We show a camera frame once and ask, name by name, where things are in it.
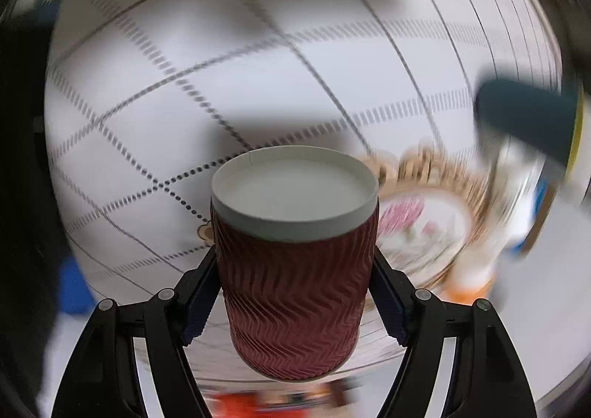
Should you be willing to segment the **red corrugated paper cup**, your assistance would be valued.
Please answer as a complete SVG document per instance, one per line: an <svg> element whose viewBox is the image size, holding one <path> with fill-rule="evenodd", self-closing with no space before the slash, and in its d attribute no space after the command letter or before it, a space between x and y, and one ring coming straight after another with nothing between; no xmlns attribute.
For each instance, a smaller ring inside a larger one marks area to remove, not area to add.
<svg viewBox="0 0 591 418"><path fill-rule="evenodd" d="M380 213L376 175L331 149L279 146L222 165L211 226L236 352L266 377L310 381L356 347Z"/></svg>

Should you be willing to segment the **dark teal cup yellow inside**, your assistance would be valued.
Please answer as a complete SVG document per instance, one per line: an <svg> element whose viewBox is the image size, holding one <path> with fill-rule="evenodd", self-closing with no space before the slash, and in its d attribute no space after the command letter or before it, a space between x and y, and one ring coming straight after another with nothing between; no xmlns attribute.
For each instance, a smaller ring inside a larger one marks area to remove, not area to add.
<svg viewBox="0 0 591 418"><path fill-rule="evenodd" d="M481 83L475 97L478 125L514 137L568 167L583 127L589 98L509 79Z"/></svg>

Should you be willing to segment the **white diamond pattern tablecloth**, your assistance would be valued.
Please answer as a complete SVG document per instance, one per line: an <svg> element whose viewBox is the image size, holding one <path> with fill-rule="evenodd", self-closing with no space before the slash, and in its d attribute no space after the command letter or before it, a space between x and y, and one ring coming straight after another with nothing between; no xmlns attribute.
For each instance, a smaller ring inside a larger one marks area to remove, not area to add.
<svg viewBox="0 0 591 418"><path fill-rule="evenodd" d="M62 0L45 119L66 237L96 296L143 300L204 258L225 162L433 144L472 163L494 74L559 84L538 0Z"/></svg>

